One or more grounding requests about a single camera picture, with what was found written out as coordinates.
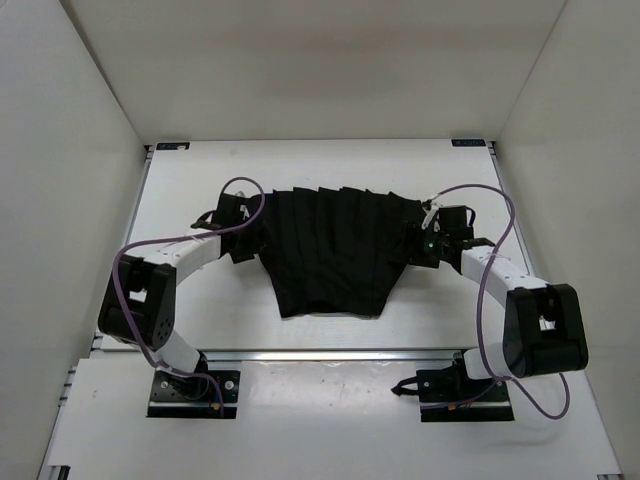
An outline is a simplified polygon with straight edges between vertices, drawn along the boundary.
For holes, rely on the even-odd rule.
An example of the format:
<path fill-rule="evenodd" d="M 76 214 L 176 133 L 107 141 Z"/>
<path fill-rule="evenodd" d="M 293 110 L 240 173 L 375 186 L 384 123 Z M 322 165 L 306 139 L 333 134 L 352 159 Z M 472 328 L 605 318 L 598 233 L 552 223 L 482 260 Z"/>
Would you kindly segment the black pleated skirt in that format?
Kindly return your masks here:
<path fill-rule="evenodd" d="M 417 200 L 342 187 L 273 191 L 258 222 L 259 251 L 282 318 L 306 314 L 378 317 L 410 255 Z"/>

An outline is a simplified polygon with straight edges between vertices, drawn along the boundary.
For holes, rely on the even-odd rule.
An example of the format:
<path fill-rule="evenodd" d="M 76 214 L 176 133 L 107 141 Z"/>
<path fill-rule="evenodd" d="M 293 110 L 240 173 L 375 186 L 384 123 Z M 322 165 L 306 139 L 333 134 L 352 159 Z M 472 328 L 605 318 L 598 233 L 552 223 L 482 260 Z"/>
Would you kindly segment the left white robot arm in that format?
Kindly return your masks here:
<path fill-rule="evenodd" d="M 149 364 L 174 376 L 174 385 L 188 398 L 208 389 L 203 354 L 175 330 L 177 287 L 190 275 L 223 256 L 222 240 L 257 221 L 266 204 L 258 196 L 254 212 L 248 200 L 233 196 L 242 222 L 222 227 L 199 218 L 179 237 L 131 243 L 114 258 L 111 279 L 98 315 L 101 333 L 137 348 Z"/>

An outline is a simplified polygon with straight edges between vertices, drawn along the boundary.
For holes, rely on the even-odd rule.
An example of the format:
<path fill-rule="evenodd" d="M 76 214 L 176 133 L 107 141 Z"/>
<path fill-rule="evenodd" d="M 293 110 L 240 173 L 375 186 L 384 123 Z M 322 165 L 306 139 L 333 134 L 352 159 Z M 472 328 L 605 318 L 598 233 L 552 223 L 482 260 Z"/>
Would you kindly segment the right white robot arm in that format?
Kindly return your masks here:
<path fill-rule="evenodd" d="M 526 273 L 501 256 L 493 242 L 475 235 L 468 207 L 432 207 L 422 220 L 407 220 L 397 244 L 409 264 L 437 268 L 449 264 L 478 284 L 504 310 L 502 339 L 478 342 L 434 371 L 460 400 L 471 400 L 486 381 L 522 379 L 580 371 L 589 361 L 576 290 Z"/>

